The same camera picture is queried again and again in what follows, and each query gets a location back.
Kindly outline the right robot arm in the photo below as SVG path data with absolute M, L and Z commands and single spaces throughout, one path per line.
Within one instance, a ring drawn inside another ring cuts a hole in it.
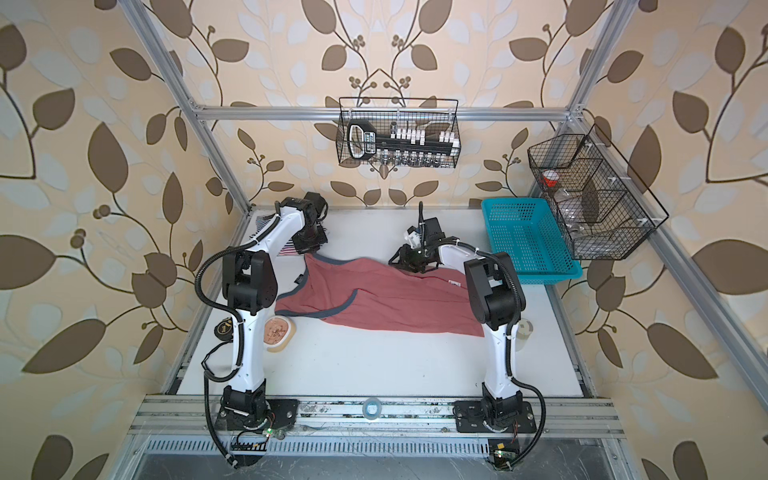
M 411 273 L 443 266 L 465 274 L 470 309 L 482 326 L 488 359 L 481 397 L 453 405 L 456 430 L 510 434 L 511 440 L 489 448 L 489 463 L 498 471 L 512 471 L 537 446 L 547 420 L 540 389 L 516 375 L 515 344 L 527 303 L 512 259 L 446 235 L 437 218 L 424 216 L 422 205 L 405 240 L 390 258 L 391 266 Z

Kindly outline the maroon tank top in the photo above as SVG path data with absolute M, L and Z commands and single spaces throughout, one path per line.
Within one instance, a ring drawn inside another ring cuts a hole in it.
M 398 270 L 373 259 L 305 257 L 297 286 L 278 297 L 275 313 L 371 331 L 481 337 L 465 275 L 438 268 Z

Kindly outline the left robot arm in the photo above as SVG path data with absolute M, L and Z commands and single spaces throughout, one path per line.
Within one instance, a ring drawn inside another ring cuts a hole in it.
M 201 368 L 206 428 L 233 469 L 247 465 L 240 447 L 244 434 L 270 439 L 297 421 L 299 400 L 267 395 L 263 337 L 278 298 L 275 259 L 288 242 L 299 253 L 313 253 L 325 244 L 322 221 L 327 212 L 327 202 L 318 193 L 287 197 L 275 204 L 253 239 L 212 255 L 195 276 L 199 300 L 232 320 L 231 335 L 203 357 Z

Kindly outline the blue striped tank top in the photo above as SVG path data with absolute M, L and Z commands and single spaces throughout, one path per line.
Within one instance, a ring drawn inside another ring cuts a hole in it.
M 256 231 L 251 236 L 251 239 L 256 242 L 261 242 L 271 234 L 271 232 L 280 224 L 280 221 L 281 216 L 279 214 L 257 216 L 255 222 Z

